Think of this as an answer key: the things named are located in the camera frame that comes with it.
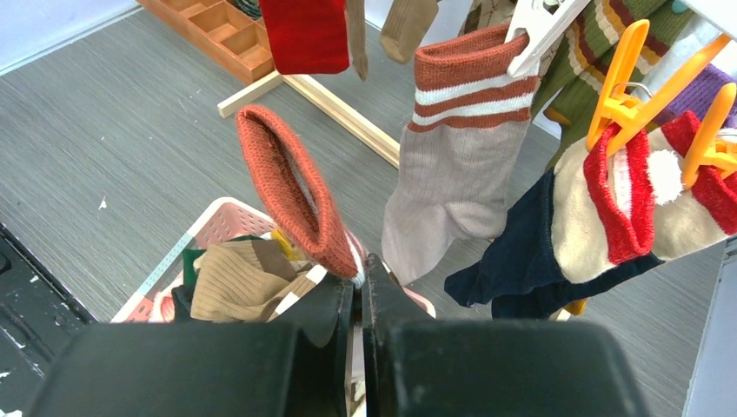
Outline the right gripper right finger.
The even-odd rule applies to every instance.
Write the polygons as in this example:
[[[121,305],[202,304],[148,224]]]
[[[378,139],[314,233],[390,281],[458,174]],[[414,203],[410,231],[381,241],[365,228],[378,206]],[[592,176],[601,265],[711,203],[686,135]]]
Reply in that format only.
[[[586,322],[437,320],[369,255],[362,325],[371,416],[647,416],[617,340]]]

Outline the grey beige sock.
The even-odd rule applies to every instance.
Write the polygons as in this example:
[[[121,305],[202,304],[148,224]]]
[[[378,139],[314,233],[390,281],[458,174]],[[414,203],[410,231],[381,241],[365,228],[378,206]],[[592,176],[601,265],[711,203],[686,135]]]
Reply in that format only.
[[[399,180],[384,210],[382,254],[402,285],[428,274],[456,240],[498,237],[508,179],[531,123],[537,69],[507,73],[528,46],[497,24],[415,52],[415,104]]]

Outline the red white striped sock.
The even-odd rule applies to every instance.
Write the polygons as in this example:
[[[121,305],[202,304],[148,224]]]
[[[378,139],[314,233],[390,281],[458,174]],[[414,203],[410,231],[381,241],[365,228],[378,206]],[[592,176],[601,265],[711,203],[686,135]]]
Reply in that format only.
[[[235,126],[254,188],[276,225],[308,258],[360,288],[365,249],[344,225],[299,135],[255,104],[236,112]]]

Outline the wooden clothes rack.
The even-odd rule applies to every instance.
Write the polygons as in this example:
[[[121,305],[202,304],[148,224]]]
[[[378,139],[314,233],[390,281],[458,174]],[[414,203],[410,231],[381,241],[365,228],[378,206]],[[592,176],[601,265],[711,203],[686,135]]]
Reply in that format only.
[[[221,118],[228,118],[241,107],[254,102],[257,98],[269,93],[283,83],[316,106],[334,122],[340,124],[389,164],[395,168],[399,167],[399,143],[311,76],[285,76],[277,71],[271,71],[266,76],[236,92],[233,96],[218,103],[217,111]]]

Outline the orange wooden compartment tray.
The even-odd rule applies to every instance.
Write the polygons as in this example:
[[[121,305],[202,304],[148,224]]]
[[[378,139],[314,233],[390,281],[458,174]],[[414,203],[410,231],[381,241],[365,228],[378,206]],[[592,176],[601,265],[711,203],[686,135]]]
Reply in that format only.
[[[275,70],[267,31],[223,0],[139,0],[148,12],[249,85]]]

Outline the green striped hanging sock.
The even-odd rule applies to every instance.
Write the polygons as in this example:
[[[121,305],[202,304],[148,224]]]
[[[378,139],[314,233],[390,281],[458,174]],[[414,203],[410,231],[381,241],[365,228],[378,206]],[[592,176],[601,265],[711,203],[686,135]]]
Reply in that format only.
[[[627,26],[641,19],[650,23],[631,75],[633,81],[640,82],[671,49],[693,14],[676,13],[672,3],[664,0],[594,0],[587,5],[563,34],[531,109],[533,116],[542,113],[561,126],[561,144],[548,163],[550,169],[571,144],[587,135],[617,43]]]

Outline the navy sock red cuff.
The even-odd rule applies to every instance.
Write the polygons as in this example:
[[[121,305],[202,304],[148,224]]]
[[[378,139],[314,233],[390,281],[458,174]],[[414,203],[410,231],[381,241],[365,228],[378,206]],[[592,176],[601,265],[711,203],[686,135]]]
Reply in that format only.
[[[619,130],[571,145],[508,211],[482,258],[446,279],[446,293],[466,308],[488,304],[495,319],[546,319],[657,267],[647,133],[609,156]]]

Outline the pink plastic basket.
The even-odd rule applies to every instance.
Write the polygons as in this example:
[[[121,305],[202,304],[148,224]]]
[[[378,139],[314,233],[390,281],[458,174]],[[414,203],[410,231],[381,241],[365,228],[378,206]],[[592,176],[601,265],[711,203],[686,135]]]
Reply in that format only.
[[[214,200],[164,256],[141,286],[113,317],[113,322],[172,322],[172,290],[196,281],[195,258],[211,244],[270,239],[275,224],[263,212],[232,197]]]

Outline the maroon purple orange striped sock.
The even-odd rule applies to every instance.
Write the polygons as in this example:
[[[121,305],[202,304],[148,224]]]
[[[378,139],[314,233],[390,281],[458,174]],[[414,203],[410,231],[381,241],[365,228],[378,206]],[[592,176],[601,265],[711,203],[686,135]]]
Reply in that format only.
[[[655,126],[673,120],[686,111],[692,111],[701,121],[720,89],[736,80],[711,63],[669,103],[652,123]]]

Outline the navy blue sock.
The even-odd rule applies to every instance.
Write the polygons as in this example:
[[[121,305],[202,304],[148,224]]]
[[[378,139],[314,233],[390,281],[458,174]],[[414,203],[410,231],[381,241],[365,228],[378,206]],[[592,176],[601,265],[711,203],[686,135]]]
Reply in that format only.
[[[696,182],[681,181],[685,156],[700,127],[686,111],[648,135],[648,174],[654,187],[653,254],[662,261],[690,255],[736,234],[736,175],[726,178],[710,166],[698,169]]]

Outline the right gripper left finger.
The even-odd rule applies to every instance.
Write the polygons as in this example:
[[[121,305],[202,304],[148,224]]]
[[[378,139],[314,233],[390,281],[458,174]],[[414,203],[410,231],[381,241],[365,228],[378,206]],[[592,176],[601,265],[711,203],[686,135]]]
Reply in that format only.
[[[89,326],[30,416],[344,416],[353,287],[334,275],[271,322]]]

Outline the tan ribbed sock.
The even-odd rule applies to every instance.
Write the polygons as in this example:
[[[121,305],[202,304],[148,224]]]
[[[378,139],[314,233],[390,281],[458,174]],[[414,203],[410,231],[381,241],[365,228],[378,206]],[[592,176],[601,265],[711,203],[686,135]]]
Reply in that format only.
[[[294,265],[273,240],[213,244],[192,262],[196,281],[190,316],[199,321],[264,321],[302,265]]]

